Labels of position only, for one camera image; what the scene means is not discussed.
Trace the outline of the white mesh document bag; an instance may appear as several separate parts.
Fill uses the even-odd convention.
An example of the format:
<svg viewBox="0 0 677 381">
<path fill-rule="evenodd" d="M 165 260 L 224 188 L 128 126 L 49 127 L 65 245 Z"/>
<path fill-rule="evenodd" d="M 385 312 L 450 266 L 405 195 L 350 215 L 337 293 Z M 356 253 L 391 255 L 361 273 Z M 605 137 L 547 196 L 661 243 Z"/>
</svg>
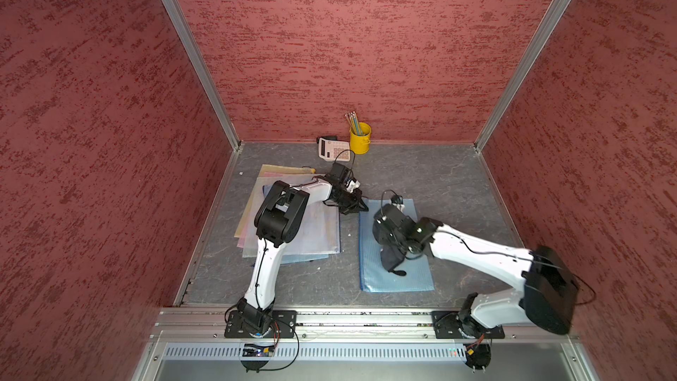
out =
<svg viewBox="0 0 677 381">
<path fill-rule="evenodd" d="M 301 227 L 285 254 L 337 254 L 340 253 L 340 222 L 336 207 L 326 206 L 322 201 L 308 204 Z"/>
</svg>

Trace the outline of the blue mesh document bag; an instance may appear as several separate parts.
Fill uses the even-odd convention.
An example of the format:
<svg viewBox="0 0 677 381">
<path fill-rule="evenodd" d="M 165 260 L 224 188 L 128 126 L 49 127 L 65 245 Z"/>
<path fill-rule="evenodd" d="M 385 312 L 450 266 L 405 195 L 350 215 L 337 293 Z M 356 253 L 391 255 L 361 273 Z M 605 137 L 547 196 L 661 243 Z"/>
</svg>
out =
<svg viewBox="0 0 677 381">
<path fill-rule="evenodd" d="M 377 243 L 372 229 L 374 216 L 380 209 L 379 199 L 367 200 L 367 213 L 359 218 L 359 262 L 361 290 L 368 293 L 428 292 L 435 289 L 428 257 L 406 259 L 397 269 L 405 275 L 389 273 L 381 262 L 382 245 Z"/>
</svg>

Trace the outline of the yellow mesh document bag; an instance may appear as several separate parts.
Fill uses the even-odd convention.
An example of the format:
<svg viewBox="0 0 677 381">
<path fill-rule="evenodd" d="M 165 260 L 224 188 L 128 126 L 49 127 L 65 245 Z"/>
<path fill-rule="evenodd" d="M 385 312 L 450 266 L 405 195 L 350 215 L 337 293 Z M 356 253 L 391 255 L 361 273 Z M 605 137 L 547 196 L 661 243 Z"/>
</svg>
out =
<svg viewBox="0 0 677 381">
<path fill-rule="evenodd" d="M 284 167 L 279 165 L 263 164 L 259 170 L 258 177 L 267 176 L 268 173 L 272 173 L 274 175 L 303 175 L 303 174 L 315 174 L 316 170 L 310 167 Z M 243 211 L 243 215 L 237 225 L 236 232 L 234 233 L 234 236 L 238 238 L 239 247 L 241 247 L 241 243 L 243 242 L 243 230 L 245 228 L 246 220 L 247 217 L 249 216 L 252 207 L 254 195 L 255 190 L 252 190 L 252 192 L 250 193 L 250 197 L 247 201 L 247 204 L 245 206 L 245 209 Z"/>
</svg>

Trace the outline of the green mesh document bag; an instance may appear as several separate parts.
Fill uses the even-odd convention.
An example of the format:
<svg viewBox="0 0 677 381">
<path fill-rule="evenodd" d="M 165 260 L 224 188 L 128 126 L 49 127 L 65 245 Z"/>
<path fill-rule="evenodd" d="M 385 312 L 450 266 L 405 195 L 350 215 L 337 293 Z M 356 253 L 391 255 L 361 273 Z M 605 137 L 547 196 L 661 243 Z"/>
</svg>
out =
<svg viewBox="0 0 677 381">
<path fill-rule="evenodd" d="M 250 194 L 250 200 L 245 207 L 245 213 L 236 229 L 238 237 L 237 246 L 242 249 L 244 258 L 253 257 L 256 254 L 257 238 L 254 219 L 266 197 L 264 190 L 271 187 L 278 180 L 290 185 L 297 185 L 298 183 L 307 183 L 311 180 L 312 176 L 315 176 L 315 173 L 283 174 L 280 172 L 264 171 L 259 174 Z"/>
</svg>

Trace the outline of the light blue document bag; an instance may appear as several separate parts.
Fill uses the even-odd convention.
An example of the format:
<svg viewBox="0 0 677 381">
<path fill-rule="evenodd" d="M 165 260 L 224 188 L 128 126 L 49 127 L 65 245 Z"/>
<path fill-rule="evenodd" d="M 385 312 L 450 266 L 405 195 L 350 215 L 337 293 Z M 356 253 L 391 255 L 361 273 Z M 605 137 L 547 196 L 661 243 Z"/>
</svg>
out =
<svg viewBox="0 0 677 381">
<path fill-rule="evenodd" d="M 312 262 L 316 260 L 328 259 L 330 254 L 285 254 L 282 258 L 282 265 L 303 263 L 303 262 Z"/>
</svg>

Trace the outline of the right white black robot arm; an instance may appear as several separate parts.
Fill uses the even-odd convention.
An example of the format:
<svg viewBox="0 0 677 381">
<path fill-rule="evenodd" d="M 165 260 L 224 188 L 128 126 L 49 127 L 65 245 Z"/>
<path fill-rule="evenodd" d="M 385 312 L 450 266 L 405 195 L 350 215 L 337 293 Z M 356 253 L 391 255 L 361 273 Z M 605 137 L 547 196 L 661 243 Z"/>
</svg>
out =
<svg viewBox="0 0 677 381">
<path fill-rule="evenodd" d="M 413 220 L 398 206 L 386 204 L 374 217 L 372 232 L 382 247 L 381 262 L 389 273 L 402 275 L 407 253 L 430 252 L 507 284 L 491 294 L 472 293 L 457 312 L 434 323 L 466 339 L 497 338 L 506 325 L 531 323 L 553 334 L 571 330 L 579 284 L 551 248 L 515 248 L 465 234 L 440 220 Z"/>
</svg>

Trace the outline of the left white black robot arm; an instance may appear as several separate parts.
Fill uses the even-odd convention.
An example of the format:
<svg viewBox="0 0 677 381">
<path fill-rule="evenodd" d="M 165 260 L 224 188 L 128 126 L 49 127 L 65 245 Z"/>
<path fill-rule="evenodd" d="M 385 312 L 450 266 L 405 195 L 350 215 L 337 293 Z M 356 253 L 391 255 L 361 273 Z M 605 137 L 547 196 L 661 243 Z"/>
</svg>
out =
<svg viewBox="0 0 677 381">
<path fill-rule="evenodd" d="M 285 249 L 297 236 L 307 207 L 315 203 L 335 205 L 343 214 L 368 210 L 361 183 L 352 176 L 345 180 L 319 176 L 296 186 L 277 181 L 271 186 L 254 220 L 257 258 L 250 285 L 236 304 L 244 326 L 253 335 L 266 334 L 273 323 L 275 285 Z"/>
</svg>

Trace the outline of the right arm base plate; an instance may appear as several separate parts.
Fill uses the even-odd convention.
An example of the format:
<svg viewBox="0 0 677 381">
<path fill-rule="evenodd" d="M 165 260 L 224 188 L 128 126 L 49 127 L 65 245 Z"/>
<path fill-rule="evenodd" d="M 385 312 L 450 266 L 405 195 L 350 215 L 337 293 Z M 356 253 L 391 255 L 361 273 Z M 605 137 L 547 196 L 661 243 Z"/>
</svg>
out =
<svg viewBox="0 0 677 381">
<path fill-rule="evenodd" d="M 431 312 L 435 338 L 438 340 L 502 340 L 505 338 L 502 326 L 486 328 L 471 317 L 460 317 L 454 310 Z"/>
</svg>

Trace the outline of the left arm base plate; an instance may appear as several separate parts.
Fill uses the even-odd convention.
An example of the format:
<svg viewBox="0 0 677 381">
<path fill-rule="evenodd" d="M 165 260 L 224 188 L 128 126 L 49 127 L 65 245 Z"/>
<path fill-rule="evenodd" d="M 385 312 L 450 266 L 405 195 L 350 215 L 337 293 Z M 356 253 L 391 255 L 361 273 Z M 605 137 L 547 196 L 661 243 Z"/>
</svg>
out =
<svg viewBox="0 0 677 381">
<path fill-rule="evenodd" d="M 263 316 L 254 317 L 232 310 L 226 319 L 224 337 L 245 340 L 292 339 L 297 316 L 295 310 L 272 310 Z"/>
</svg>

